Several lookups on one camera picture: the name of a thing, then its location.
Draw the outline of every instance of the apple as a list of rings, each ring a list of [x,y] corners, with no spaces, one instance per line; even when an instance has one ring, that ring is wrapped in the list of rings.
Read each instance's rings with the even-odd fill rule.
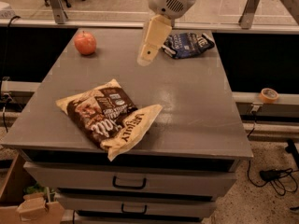
[[[96,40],[89,32],[79,32],[74,37],[74,44],[82,55],[91,55],[96,50]]]

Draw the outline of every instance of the tape roll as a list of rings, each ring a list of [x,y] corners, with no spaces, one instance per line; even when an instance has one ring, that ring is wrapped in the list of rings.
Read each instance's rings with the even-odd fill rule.
[[[272,104],[278,99],[278,93],[270,88],[263,88],[260,93],[260,99],[265,104]]]

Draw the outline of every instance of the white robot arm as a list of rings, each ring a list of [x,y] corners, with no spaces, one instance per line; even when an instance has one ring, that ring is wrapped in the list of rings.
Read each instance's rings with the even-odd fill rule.
[[[149,8],[156,14],[144,26],[144,37],[138,63],[150,64],[172,30],[174,20],[182,17],[196,0],[149,0]]]

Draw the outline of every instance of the snack bag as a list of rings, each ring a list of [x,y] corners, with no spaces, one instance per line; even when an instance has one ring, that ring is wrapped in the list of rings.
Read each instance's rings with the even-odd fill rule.
[[[201,55],[214,47],[213,39],[205,33],[202,35],[184,33],[169,35],[162,49],[170,57],[182,59]]]
[[[58,100],[56,105],[108,153],[111,161],[133,148],[162,110],[160,105],[137,109],[115,79]]]

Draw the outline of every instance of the glass wall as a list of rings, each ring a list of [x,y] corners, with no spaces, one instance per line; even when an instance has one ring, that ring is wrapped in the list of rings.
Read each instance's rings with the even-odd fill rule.
[[[145,21],[152,16],[145,0],[62,1],[70,21]],[[0,0],[16,15],[28,20],[53,20],[45,0]],[[238,24],[247,0],[197,0],[178,22],[194,24]],[[299,0],[261,0],[254,17],[256,25],[297,26]]]

